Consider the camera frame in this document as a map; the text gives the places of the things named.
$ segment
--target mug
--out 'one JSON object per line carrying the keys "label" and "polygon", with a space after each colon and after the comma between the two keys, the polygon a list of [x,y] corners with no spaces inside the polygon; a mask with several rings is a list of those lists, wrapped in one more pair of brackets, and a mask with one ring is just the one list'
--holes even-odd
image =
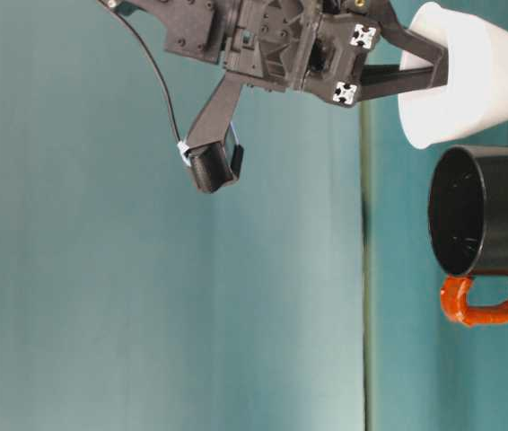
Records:
{"label": "mug", "polygon": [[477,276],[508,277],[508,147],[455,145],[438,162],[429,198],[435,257],[449,274],[442,309],[466,326],[508,323],[508,300],[472,307]]}

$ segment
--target mug handle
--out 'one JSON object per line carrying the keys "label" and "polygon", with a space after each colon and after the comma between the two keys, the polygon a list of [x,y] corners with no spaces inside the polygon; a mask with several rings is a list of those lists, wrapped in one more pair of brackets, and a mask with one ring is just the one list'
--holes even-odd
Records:
{"label": "mug handle", "polygon": [[442,309],[447,318],[468,327],[508,323],[508,300],[491,307],[468,305],[468,293],[472,286],[473,278],[471,277],[446,278],[441,295]]}

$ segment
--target teal wall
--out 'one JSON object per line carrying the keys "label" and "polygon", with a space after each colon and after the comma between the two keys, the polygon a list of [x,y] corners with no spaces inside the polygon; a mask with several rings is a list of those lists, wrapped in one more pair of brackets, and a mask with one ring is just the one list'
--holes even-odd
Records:
{"label": "teal wall", "polygon": [[[410,22],[423,2],[394,2]],[[443,6],[508,29],[508,2],[449,0]],[[398,61],[383,47],[376,60]],[[451,145],[415,150],[404,137],[396,98],[364,108],[368,260],[368,406],[375,431],[508,430],[508,326],[465,329],[440,309],[444,274],[427,234],[430,179]],[[508,123],[465,144],[508,145]],[[499,303],[508,280],[478,280],[474,304]]]}
{"label": "teal wall", "polygon": [[[220,77],[162,53],[181,128]],[[245,91],[197,194],[94,1],[0,2],[0,431],[363,429],[357,111]]]}

